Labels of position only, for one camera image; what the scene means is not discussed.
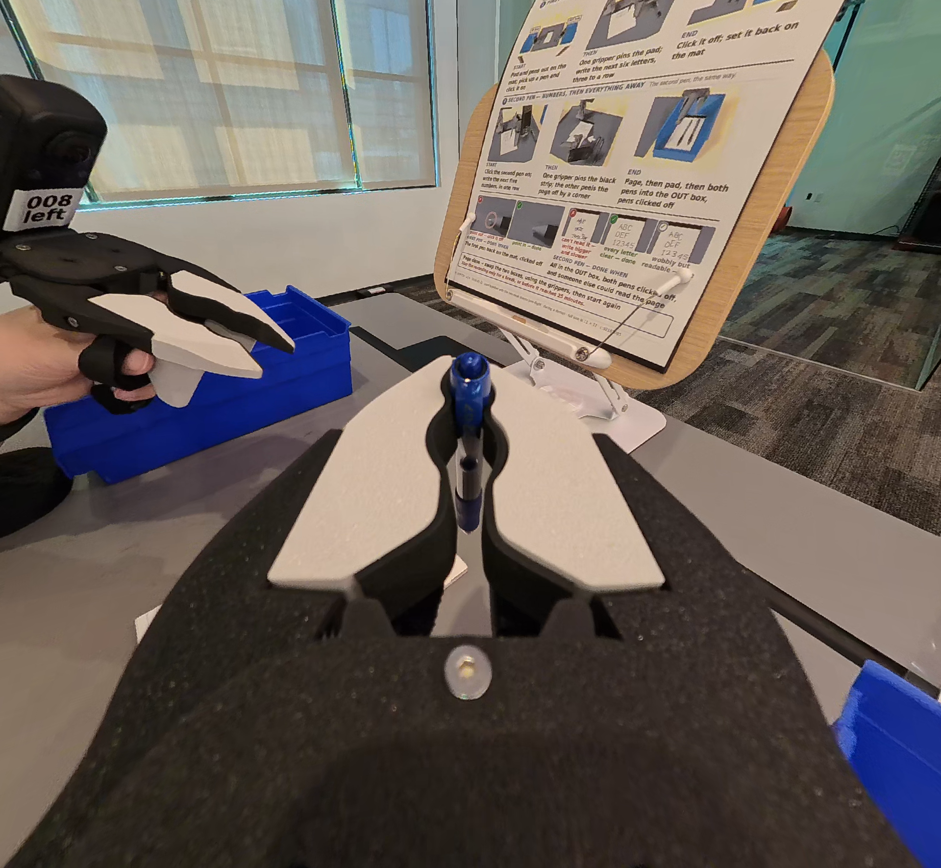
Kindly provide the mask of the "wooden document stand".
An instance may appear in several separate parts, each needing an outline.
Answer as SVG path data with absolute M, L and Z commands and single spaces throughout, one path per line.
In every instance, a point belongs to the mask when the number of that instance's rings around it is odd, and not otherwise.
M 684 334 L 676 355 L 678 370 L 662 376 L 636 362 L 616 358 L 610 368 L 615 381 L 595 377 L 578 384 L 579 374 L 560 364 L 562 357 L 538 353 L 532 321 L 512 319 L 505 336 L 518 360 L 509 368 L 525 384 L 572 398 L 574 415 L 594 431 L 608 434 L 631 452 L 665 429 L 665 415 L 629 397 L 629 390 L 669 387 L 699 368 L 722 330 L 766 240 L 784 224 L 784 210 L 792 188 L 822 133 L 834 100 L 834 72 L 825 50 L 820 50 L 795 97 L 763 163 L 742 214 L 726 243 L 703 302 Z

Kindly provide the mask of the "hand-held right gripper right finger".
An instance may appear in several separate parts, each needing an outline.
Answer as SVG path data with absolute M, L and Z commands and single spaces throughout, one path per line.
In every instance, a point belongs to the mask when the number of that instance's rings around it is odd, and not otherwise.
M 601 600 L 667 580 L 603 455 L 626 455 L 558 398 L 491 374 L 482 561 L 496 637 L 536 637 L 561 601 L 585 603 L 590 634 L 615 635 Z

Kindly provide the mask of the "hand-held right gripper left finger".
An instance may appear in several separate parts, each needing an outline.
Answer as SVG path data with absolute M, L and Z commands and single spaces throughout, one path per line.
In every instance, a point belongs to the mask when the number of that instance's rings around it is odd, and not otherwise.
M 267 574 L 278 589 L 371 598 L 431 634 L 457 547 L 451 356 L 384 391 L 336 439 Z

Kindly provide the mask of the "blue retractable pen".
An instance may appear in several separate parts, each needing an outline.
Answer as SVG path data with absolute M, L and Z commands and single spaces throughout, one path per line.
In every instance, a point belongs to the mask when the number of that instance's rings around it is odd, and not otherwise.
M 458 439 L 453 481 L 457 527 L 466 534 L 480 524 L 484 491 L 484 413 L 491 401 L 488 359 L 464 352 L 450 371 L 454 426 Z

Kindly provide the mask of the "printed instruction sheet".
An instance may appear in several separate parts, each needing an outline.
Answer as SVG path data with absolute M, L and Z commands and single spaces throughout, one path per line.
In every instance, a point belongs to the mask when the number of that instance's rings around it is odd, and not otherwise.
M 535 0 L 444 280 L 665 372 L 844 0 Z

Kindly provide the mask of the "large window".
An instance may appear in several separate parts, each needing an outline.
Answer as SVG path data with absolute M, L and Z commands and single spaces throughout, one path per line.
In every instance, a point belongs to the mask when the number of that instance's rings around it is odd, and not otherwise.
M 88 206 L 437 182 L 427 0 L 2 0 L 2 27 L 107 122 Z

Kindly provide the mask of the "blue plastic bin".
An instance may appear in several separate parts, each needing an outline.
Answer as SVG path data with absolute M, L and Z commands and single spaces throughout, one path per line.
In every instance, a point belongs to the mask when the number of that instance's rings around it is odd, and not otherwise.
M 259 380 L 205 374 L 186 407 L 154 399 L 112 415 L 92 397 L 53 406 L 43 419 L 69 477 L 94 472 L 115 484 L 305 413 L 352 393 L 350 322 L 293 286 L 249 293 L 296 344 L 288 355 L 255 345 Z
M 940 703 L 867 661 L 834 724 L 864 789 L 922 866 L 940 865 Z

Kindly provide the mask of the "white lined notepad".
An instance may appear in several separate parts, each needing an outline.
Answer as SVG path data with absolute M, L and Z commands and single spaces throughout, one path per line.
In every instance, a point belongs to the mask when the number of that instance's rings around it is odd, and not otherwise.
M 453 567 L 449 572 L 447 578 L 444 582 L 444 590 L 447 590 L 456 580 L 462 577 L 468 571 L 468 565 L 461 556 L 455 556 L 453 559 Z M 144 636 L 146 635 L 147 629 L 155 619 L 156 615 L 160 610 L 161 604 L 148 610 L 147 612 L 138 615 L 134 621 L 135 627 L 135 641 L 136 644 L 140 644 Z

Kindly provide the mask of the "person's left hand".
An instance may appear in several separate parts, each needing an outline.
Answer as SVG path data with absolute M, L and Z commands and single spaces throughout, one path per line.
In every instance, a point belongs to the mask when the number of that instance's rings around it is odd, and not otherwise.
M 47 324 L 34 306 L 3 314 L 1 424 L 87 395 L 92 383 L 80 372 L 78 357 L 95 338 Z

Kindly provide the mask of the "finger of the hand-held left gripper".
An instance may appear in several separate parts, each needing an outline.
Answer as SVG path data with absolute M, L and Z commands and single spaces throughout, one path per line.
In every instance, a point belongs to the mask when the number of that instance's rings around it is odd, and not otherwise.
M 103 294 L 89 302 L 150 330 L 150 379 L 159 399 L 172 407 L 190 402 L 206 372 L 253 380 L 264 374 L 240 341 L 176 316 L 155 298 Z
M 256 343 L 285 353 L 295 343 L 264 310 L 244 294 L 189 271 L 167 276 L 167 306 L 176 315 L 204 325 L 251 352 Z

